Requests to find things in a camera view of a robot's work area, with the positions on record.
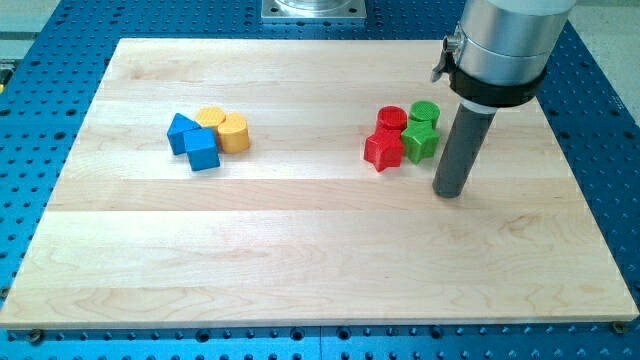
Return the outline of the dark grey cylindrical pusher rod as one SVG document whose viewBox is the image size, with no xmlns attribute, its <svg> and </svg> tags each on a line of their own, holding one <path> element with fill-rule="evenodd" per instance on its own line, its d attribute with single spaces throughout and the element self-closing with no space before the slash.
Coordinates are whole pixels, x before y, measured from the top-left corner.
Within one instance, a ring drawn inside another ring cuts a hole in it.
<svg viewBox="0 0 640 360">
<path fill-rule="evenodd" d="M 493 107 L 460 103 L 432 183 L 437 195 L 461 194 L 496 113 Z"/>
</svg>

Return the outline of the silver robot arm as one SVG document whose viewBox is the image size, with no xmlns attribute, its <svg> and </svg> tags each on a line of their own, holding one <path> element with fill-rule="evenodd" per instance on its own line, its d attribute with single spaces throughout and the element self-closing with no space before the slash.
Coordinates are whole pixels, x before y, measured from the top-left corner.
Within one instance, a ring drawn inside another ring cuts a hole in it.
<svg viewBox="0 0 640 360">
<path fill-rule="evenodd" d="M 431 80 L 460 97 L 432 187 L 459 196 L 497 111 L 532 100 L 575 0 L 468 0 Z"/>
</svg>

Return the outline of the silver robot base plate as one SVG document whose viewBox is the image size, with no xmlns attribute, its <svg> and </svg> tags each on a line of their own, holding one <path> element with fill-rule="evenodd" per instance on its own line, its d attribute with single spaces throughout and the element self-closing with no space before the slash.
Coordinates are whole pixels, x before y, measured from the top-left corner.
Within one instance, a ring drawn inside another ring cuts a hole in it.
<svg viewBox="0 0 640 360">
<path fill-rule="evenodd" d="M 261 0 L 263 20 L 364 20 L 365 0 Z"/>
</svg>

